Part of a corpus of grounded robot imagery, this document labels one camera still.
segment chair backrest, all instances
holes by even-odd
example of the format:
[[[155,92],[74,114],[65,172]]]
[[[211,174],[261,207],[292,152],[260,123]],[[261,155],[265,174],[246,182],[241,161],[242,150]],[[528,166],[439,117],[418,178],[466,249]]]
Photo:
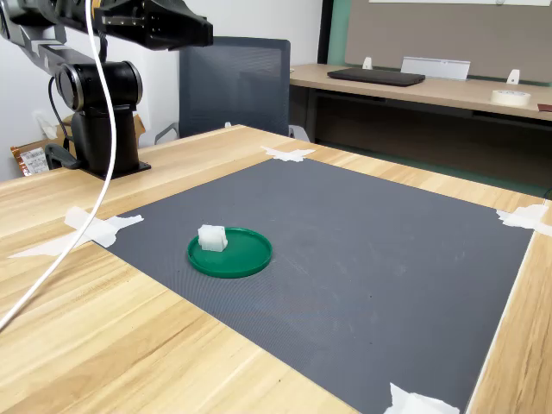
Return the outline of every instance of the chair backrest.
[[[179,135],[226,122],[289,134],[289,41],[215,37],[187,47],[179,60]]]

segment green plate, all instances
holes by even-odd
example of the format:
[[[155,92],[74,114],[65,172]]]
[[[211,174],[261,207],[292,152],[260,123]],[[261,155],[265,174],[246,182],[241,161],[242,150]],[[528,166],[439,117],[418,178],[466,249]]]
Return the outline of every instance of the green plate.
[[[259,233],[240,228],[226,228],[228,246],[220,253],[202,250],[196,236],[188,245],[188,260],[199,272],[220,279],[251,276],[268,266],[273,247]]]

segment dark gray cutting mat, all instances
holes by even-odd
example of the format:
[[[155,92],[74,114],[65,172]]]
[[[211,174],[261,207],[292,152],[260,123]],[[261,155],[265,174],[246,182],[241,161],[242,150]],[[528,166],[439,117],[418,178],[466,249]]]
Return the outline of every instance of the dark gray cutting mat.
[[[136,214],[110,252],[376,414],[390,382],[465,410],[531,236],[493,209],[313,160],[269,160]],[[204,223],[259,231],[271,264],[198,273],[185,251]]]

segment wooden desk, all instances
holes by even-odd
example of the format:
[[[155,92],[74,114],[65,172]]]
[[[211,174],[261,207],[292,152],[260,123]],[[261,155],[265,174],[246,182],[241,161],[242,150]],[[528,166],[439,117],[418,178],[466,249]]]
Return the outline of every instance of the wooden desk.
[[[122,214],[267,160],[261,145],[283,151],[312,147],[314,160],[495,209],[542,202],[238,126],[142,150],[152,169],[115,180],[98,216]],[[0,313],[53,260],[6,258],[68,233],[66,210],[90,209],[102,183],[85,172],[59,169],[0,185]],[[473,412],[552,411],[550,274],[552,238],[535,234]],[[73,250],[0,333],[0,411],[354,412],[91,242]]]
[[[403,88],[332,79],[328,76],[328,72],[345,69],[344,66],[313,64],[294,66],[293,69],[295,72],[290,75],[291,85],[552,121],[552,112],[539,112],[537,108],[537,104],[552,104],[552,88],[545,86],[427,78],[421,84]],[[509,107],[491,102],[492,91],[504,89],[530,93],[530,103],[522,107]]]

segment white wall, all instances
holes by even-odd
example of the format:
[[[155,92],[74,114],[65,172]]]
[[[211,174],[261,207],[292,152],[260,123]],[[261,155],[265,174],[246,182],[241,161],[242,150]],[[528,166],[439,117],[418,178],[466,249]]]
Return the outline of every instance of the white wall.
[[[322,0],[186,0],[186,4],[208,18],[215,35],[287,39],[293,65],[317,61]],[[91,55],[85,34],[67,30],[67,40],[68,46]],[[57,123],[47,97],[49,76],[17,49],[0,39],[0,181],[21,176],[9,147],[42,139],[33,112],[41,111],[51,124]],[[110,38],[108,60],[130,60],[140,72],[144,95],[138,112],[146,129],[178,121],[177,52],[152,52]],[[62,117],[71,113],[57,91],[54,100]]]
[[[292,65],[316,63],[322,0],[185,0],[206,16],[215,36],[287,39]],[[152,127],[162,129],[179,119],[177,52],[146,54]]]

